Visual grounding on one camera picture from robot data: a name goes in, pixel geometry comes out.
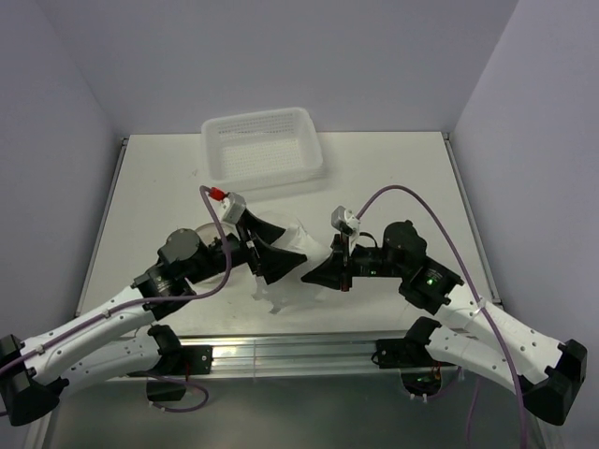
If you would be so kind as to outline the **white bra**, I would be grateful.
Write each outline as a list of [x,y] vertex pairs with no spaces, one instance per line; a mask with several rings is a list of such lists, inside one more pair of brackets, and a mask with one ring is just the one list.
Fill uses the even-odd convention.
[[307,260],[275,283],[266,284],[257,280],[252,298],[270,303],[270,314],[307,311],[317,307],[323,301],[321,295],[324,288],[303,282],[301,277],[324,262],[330,256],[331,249],[311,237],[298,223],[291,224],[273,246],[305,255]]

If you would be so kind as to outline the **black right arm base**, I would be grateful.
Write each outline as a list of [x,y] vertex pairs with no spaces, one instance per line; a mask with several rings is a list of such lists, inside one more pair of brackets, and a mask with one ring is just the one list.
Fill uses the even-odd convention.
[[402,385],[409,394],[433,396],[441,390],[443,363],[408,339],[377,340],[371,362],[379,369],[399,370]]

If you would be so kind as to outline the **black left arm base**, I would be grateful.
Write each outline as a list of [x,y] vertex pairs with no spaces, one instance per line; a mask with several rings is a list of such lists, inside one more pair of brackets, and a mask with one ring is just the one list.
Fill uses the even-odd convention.
[[183,399],[187,386],[175,384],[159,377],[183,377],[188,382],[193,375],[207,375],[212,370],[213,347],[210,345],[185,345],[176,355],[162,357],[149,370],[153,375],[146,383],[146,397],[151,402],[177,402]]

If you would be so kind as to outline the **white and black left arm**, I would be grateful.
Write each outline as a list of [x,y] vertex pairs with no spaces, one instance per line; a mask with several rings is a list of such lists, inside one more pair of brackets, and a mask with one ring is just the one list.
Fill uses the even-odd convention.
[[14,427],[53,411],[64,393],[129,374],[163,376],[183,362],[179,338],[161,319],[211,297],[233,268],[246,265],[267,283],[307,262],[277,244],[285,229],[245,211],[236,230],[205,243],[197,231],[171,233],[157,261],[101,306],[36,337],[1,339],[2,414]]

